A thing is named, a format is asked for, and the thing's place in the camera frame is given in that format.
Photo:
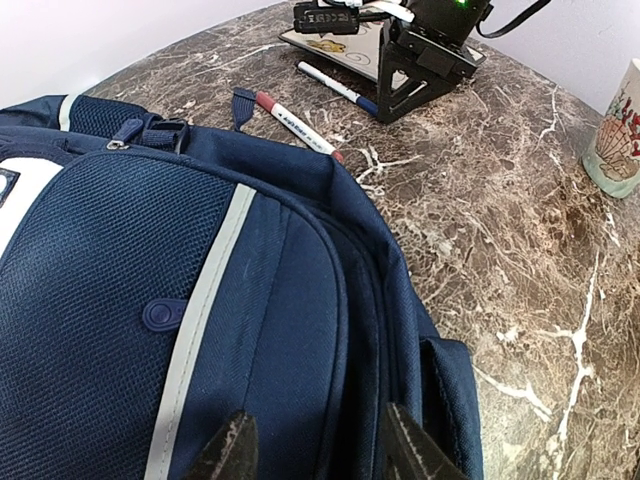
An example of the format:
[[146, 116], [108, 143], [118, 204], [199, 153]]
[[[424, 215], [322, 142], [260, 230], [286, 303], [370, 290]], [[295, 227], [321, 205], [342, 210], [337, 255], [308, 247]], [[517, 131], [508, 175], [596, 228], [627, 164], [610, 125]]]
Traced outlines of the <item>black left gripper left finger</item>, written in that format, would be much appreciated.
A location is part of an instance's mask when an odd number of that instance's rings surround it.
[[236, 411], [207, 443], [187, 472], [188, 480], [256, 479], [259, 438], [256, 419]]

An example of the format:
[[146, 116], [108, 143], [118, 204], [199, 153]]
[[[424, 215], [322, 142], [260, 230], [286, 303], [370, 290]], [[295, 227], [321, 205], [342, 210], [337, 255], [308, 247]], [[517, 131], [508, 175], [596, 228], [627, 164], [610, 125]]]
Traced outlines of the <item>navy blue student backpack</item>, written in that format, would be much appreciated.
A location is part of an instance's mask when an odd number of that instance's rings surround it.
[[129, 103], [1, 112], [1, 475], [187, 479], [239, 410], [256, 479], [384, 479], [403, 406], [483, 475], [467, 347], [333, 157]]

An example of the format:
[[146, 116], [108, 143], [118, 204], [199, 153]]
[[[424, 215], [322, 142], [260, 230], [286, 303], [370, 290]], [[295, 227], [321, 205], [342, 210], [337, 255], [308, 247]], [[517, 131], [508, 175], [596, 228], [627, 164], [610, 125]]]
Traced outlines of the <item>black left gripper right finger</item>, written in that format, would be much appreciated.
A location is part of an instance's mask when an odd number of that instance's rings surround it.
[[409, 412], [396, 403], [386, 406], [383, 447], [384, 479], [466, 479]]

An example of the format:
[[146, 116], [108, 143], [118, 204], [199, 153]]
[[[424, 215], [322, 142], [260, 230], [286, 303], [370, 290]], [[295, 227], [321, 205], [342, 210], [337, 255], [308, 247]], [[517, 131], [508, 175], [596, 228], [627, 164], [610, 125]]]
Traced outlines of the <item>white marker red cap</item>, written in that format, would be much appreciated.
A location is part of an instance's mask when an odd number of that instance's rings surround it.
[[344, 161], [342, 154], [333, 145], [267, 93], [258, 91], [256, 103], [312, 150], [329, 155], [339, 163]]

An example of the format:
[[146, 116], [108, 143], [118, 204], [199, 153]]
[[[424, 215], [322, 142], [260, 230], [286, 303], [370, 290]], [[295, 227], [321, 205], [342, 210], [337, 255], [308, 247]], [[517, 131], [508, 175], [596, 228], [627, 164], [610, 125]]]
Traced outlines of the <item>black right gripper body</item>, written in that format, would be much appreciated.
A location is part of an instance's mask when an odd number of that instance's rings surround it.
[[446, 80], [471, 78], [478, 69], [478, 60], [465, 44], [433, 39], [428, 31], [399, 19], [383, 26], [382, 56], [383, 66], [416, 80], [428, 73]]

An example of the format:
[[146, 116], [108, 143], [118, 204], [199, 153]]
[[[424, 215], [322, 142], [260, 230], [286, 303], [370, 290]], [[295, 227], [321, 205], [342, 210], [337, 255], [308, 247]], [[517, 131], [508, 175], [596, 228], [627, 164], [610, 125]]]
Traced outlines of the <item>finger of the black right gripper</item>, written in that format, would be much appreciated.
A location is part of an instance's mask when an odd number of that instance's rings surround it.
[[421, 53], [412, 52], [394, 39], [389, 29], [380, 34], [377, 77], [377, 115], [391, 124], [411, 111], [450, 93], [458, 75], [438, 66], [427, 66]]

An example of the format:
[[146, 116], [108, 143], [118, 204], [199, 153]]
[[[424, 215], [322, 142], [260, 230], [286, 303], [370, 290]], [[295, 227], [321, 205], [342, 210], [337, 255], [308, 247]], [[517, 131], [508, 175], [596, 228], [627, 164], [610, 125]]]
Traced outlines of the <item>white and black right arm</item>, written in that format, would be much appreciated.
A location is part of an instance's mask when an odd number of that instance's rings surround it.
[[499, 38], [547, 5], [536, 1], [502, 28], [484, 33], [480, 24], [492, 11], [489, 1], [407, 1], [413, 19], [394, 17], [380, 33], [377, 120], [390, 124], [471, 78], [480, 64], [465, 46], [473, 31]]

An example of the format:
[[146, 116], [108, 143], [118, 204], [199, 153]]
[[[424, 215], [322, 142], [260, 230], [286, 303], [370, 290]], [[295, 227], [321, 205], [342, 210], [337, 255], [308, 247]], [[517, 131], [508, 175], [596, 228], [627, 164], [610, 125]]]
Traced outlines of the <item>white marker blue cap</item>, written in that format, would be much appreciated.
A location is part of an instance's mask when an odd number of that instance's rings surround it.
[[376, 117], [378, 115], [378, 106], [373, 101], [355, 92], [354, 90], [348, 88], [346, 85], [342, 84], [341, 82], [331, 78], [330, 76], [321, 72], [320, 70], [313, 67], [312, 65], [304, 61], [301, 61], [297, 63], [296, 68], [300, 72], [304, 73], [310, 78], [328, 87], [335, 93], [346, 98], [353, 104], [357, 105], [359, 108], [361, 108], [371, 116]]

